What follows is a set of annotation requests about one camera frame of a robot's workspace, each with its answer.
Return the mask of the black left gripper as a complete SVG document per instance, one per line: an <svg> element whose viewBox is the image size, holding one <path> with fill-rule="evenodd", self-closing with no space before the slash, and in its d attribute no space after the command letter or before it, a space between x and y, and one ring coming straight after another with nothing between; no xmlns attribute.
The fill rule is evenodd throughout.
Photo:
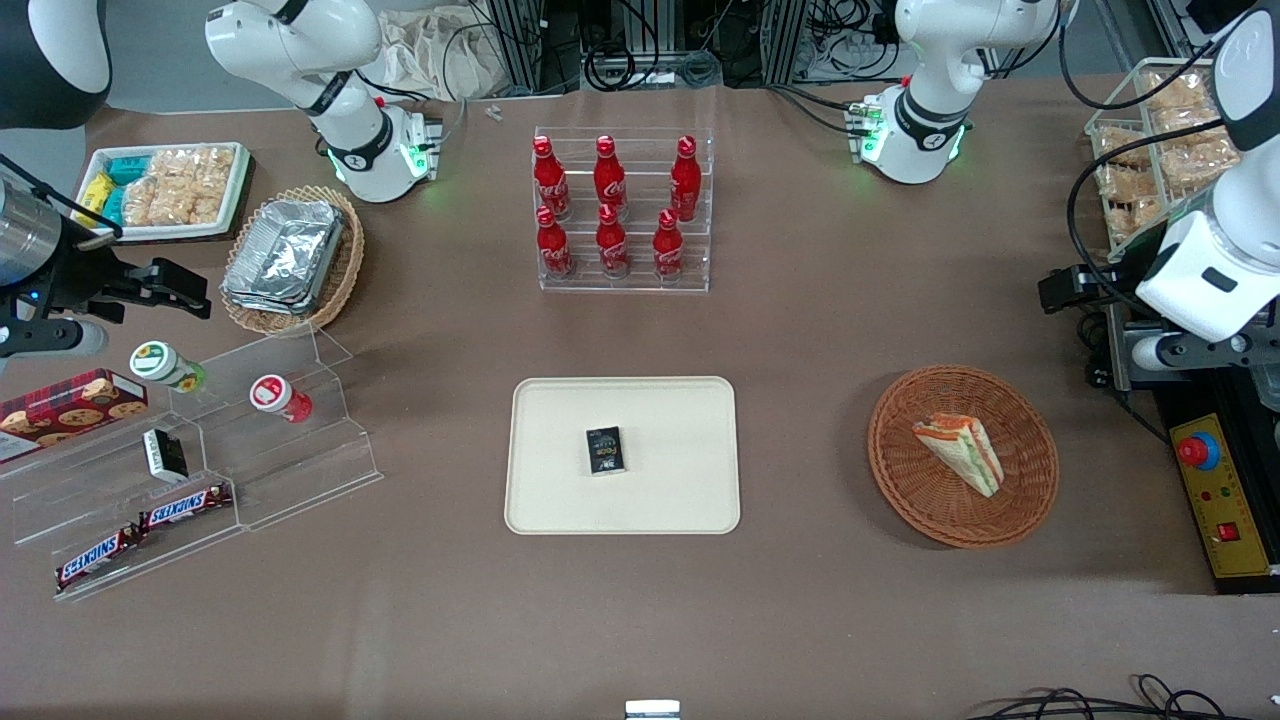
<svg viewBox="0 0 1280 720"><path fill-rule="evenodd" d="M1037 283L1039 306L1046 315L1053 315L1062 309L1119 304L1142 314L1138 281L1139 274L1121 264L1106 264L1096 270L1087 264L1055 269Z"/></svg>

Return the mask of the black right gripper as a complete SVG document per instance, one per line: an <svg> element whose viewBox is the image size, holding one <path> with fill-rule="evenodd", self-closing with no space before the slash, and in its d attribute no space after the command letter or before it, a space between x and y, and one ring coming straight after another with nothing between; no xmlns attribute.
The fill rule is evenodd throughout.
<svg viewBox="0 0 1280 720"><path fill-rule="evenodd" d="M122 261L114 251L113 233L97 234L78 222L61 224L58 249L40 277L40 315L87 313L110 322L122 322L123 313L108 310L109 304L170 307L200 320L211 316L205 297L207 279L178 263L154 258L150 263L150 288L134 273L137 266Z"/></svg>

